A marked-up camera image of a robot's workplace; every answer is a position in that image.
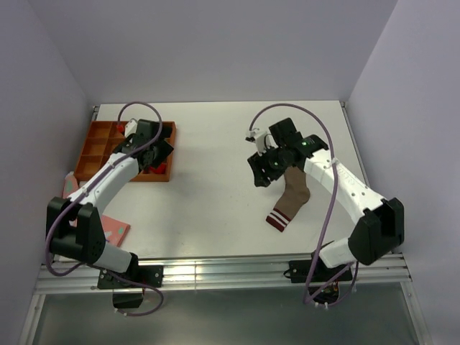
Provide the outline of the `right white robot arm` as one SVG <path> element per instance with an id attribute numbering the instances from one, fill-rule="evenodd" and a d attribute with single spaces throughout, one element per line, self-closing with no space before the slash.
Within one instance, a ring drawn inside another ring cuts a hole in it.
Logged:
<path id="1" fill-rule="evenodd" d="M 336 267 L 348 263 L 370 265 L 404 242 L 403 204 L 365 185 L 331 156 L 330 147 L 317 135 L 304 137 L 286 118 L 267 131 L 249 129 L 246 140 L 257 148 L 247 160 L 257 187 L 266 188 L 289 167 L 296 167 L 317 180 L 349 214 L 354 224 L 349 237 L 325 245 L 311 262 L 317 279 L 327 280 Z"/>

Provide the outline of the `brown striped sock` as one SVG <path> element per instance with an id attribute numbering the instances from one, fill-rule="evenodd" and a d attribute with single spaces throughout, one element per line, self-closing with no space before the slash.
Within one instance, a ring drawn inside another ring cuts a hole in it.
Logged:
<path id="1" fill-rule="evenodd" d="M 279 232 L 284 232 L 311 196 L 306 174 L 298 167 L 289 167 L 284 173 L 284 181 L 284 192 L 265 219 Z"/>

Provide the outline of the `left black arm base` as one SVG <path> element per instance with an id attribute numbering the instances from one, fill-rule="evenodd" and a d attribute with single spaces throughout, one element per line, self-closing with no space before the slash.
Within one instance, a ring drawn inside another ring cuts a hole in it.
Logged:
<path id="1" fill-rule="evenodd" d="M 97 288 L 99 290 L 139 288 L 137 284 L 160 288 L 162 286 L 163 271 L 164 267 L 162 265 L 141 265 L 138 273 L 133 277 L 128 277 L 126 274 L 118 274 L 123 279 L 130 280 L 130 282 L 120 281 L 109 273 L 100 271 Z"/>

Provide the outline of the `red christmas sock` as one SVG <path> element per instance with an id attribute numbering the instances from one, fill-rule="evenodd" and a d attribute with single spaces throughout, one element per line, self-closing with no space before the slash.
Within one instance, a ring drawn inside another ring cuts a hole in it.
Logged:
<path id="1" fill-rule="evenodd" d="M 149 173 L 155 175 L 164 175 L 167 169 L 166 163 L 161 163 L 158 167 L 149 167 Z"/>

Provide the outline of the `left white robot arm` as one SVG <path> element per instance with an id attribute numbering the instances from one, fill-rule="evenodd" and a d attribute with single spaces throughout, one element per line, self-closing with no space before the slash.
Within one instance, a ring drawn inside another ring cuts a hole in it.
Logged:
<path id="1" fill-rule="evenodd" d="M 51 256 L 74 259 L 114 272 L 124 287 L 139 281 L 138 256 L 111 244 L 101 215 L 117 193 L 138 175 L 151 175 L 173 153 L 175 125 L 146 119 L 112 125 L 102 137 L 90 134 L 88 143 L 102 144 L 94 157 L 98 172 L 69 196 L 54 197 L 47 205 L 45 262 Z"/>

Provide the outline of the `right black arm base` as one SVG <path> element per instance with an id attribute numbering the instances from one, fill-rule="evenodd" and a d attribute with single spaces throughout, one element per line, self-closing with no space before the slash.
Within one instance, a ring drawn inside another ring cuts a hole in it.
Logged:
<path id="1" fill-rule="evenodd" d="M 305 283 L 308 273 L 310 272 L 312 259 L 291 260 L 288 262 L 288 269 L 283 272 L 283 276 L 291 281 L 291 283 Z M 343 268 L 346 268 L 344 273 L 336 279 L 341 281 L 351 281 L 353 274 L 351 268 L 345 264 L 334 268 L 327 268 L 321 259 L 318 260 L 313 271 L 311 282 L 327 282 L 332 277 L 337 275 Z"/>

